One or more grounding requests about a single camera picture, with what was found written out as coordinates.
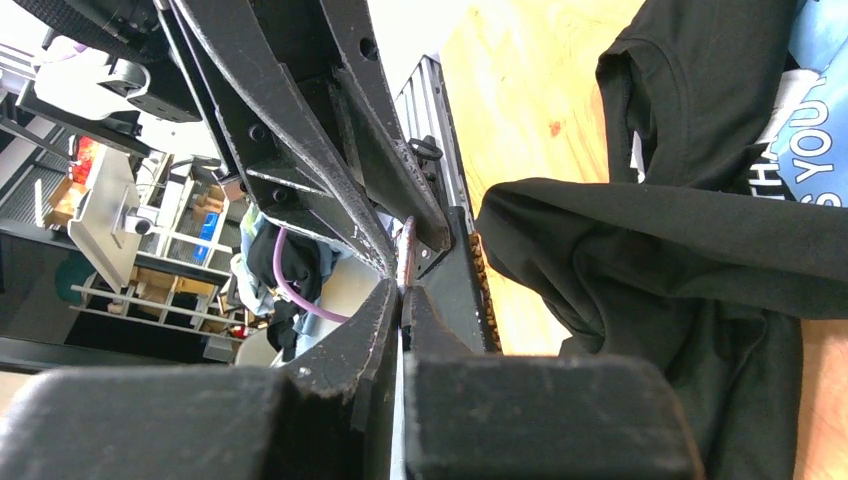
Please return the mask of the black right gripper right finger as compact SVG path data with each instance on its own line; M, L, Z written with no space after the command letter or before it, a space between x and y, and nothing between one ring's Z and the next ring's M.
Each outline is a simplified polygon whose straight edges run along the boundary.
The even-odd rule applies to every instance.
M661 372L622 356L472 352L420 287L404 295L411 479L700 479Z

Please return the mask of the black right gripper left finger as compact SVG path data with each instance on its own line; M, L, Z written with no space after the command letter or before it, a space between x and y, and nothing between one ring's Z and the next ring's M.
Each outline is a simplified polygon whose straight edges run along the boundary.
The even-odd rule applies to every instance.
M281 368L53 369L1 427L5 479L386 479L399 290Z

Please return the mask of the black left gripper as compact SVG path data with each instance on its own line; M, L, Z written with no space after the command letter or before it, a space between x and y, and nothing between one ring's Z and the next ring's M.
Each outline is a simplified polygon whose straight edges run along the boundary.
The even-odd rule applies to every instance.
M44 112L138 138L141 120L204 127L273 223L397 271L371 199L433 250L449 224L399 125L365 1L25 1L65 39L36 70ZM371 142L375 151L371 153Z

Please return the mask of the round colourful brooch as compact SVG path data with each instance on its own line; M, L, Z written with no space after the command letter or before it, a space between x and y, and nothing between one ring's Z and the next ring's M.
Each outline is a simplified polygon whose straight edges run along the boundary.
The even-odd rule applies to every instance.
M413 283L416 251L415 230L415 219L408 217L398 236L396 280L401 292L404 292Z

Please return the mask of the black printed t-shirt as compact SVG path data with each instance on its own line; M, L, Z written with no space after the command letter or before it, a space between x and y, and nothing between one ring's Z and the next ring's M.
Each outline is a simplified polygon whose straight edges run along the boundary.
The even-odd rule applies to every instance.
M489 264L588 354L665 376L711 479L789 479L803 320L847 315L847 211L790 190L761 135L793 1L647 1L599 56L609 179L491 186Z

